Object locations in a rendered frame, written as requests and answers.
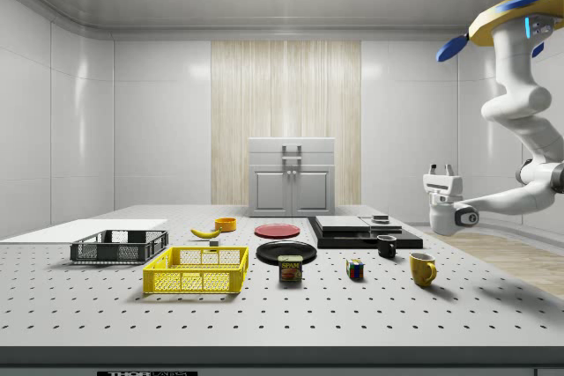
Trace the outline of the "black mug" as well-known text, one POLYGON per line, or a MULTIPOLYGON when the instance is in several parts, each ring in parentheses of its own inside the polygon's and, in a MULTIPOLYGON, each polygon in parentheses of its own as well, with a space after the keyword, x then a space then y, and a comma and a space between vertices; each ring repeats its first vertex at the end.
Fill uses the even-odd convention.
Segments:
POLYGON ((376 238, 379 255, 387 259, 395 258, 397 253, 397 238, 392 235, 378 235, 376 238))

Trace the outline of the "white cabinet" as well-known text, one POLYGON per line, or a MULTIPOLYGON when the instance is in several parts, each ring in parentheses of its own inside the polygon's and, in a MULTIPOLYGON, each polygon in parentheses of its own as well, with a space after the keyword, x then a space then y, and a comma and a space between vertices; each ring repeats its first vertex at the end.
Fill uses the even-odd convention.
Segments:
POLYGON ((333 137, 251 137, 249 215, 332 215, 334 143, 333 137))

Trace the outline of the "black stove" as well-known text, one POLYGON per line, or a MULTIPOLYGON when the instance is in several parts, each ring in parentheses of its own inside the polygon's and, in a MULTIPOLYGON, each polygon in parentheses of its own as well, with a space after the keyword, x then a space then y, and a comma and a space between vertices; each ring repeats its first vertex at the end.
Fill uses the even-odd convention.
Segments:
POLYGON ((419 236, 405 230, 393 230, 391 232, 358 232, 358 231, 344 231, 344 232, 327 232, 323 231, 321 226, 316 222, 314 217, 308 218, 309 223, 312 225, 315 236, 317 237, 318 248, 377 248, 378 235, 391 235, 397 239, 397 248, 423 248, 423 239, 419 236))

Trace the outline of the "yellow mug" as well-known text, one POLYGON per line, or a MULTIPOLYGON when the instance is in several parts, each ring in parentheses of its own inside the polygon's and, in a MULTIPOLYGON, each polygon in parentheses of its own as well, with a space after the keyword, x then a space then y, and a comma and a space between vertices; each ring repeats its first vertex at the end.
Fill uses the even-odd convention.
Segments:
POLYGON ((422 287, 429 286, 437 276, 435 258, 430 254, 411 253, 409 260, 414 283, 422 287))

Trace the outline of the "dark grey basket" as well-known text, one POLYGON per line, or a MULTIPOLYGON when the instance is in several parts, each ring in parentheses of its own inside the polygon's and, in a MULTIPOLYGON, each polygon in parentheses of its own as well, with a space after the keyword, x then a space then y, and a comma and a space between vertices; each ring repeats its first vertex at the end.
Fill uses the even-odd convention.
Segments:
POLYGON ((70 259, 79 263, 144 263, 168 244, 168 232, 105 230, 74 241, 70 259))

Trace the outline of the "red plate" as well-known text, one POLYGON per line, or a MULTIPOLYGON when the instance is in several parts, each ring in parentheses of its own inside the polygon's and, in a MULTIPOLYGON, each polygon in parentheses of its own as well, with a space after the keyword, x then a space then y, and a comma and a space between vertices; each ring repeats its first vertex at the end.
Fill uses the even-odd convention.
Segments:
POLYGON ((255 228, 255 235, 266 239, 289 239, 300 234, 298 226, 289 224, 266 224, 255 228))

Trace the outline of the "white board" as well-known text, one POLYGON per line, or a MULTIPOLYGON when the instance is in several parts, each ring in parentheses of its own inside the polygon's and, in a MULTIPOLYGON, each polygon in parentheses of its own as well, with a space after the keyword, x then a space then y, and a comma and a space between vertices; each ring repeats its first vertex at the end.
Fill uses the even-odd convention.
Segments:
POLYGON ((150 230, 166 219, 79 219, 0 240, 0 243, 72 243, 104 230, 150 230))

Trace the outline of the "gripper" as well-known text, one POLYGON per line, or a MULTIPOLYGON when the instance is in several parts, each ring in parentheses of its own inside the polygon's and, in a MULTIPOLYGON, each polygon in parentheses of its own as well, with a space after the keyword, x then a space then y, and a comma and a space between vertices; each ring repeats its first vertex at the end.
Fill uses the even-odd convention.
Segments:
POLYGON ((460 196, 463 193, 463 180, 455 175, 451 165, 445 166, 445 174, 436 172, 437 165, 432 164, 428 173, 423 175, 423 185, 427 193, 447 196, 460 196))

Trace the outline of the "flat-sided can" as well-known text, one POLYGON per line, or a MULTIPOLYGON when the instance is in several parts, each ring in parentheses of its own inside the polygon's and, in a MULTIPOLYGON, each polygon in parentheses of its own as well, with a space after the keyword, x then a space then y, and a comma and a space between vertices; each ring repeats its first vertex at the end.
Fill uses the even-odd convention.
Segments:
POLYGON ((301 255, 280 255, 278 257, 278 270, 280 282, 299 282, 302 280, 301 255))

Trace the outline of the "black plate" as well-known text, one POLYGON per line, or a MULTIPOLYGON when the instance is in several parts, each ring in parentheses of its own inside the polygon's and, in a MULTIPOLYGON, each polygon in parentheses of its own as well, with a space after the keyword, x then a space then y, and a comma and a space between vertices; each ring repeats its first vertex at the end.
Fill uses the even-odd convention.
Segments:
POLYGON ((312 262, 316 258, 317 250, 304 242, 278 240, 267 242, 256 249, 256 256, 262 262, 277 265, 281 255, 299 255, 304 263, 312 262))

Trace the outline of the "yellow basket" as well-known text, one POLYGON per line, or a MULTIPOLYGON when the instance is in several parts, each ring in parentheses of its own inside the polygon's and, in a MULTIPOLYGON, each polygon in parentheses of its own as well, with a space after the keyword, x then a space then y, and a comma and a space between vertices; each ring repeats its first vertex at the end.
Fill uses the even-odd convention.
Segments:
POLYGON ((238 293, 247 247, 170 247, 143 268, 145 293, 238 293))

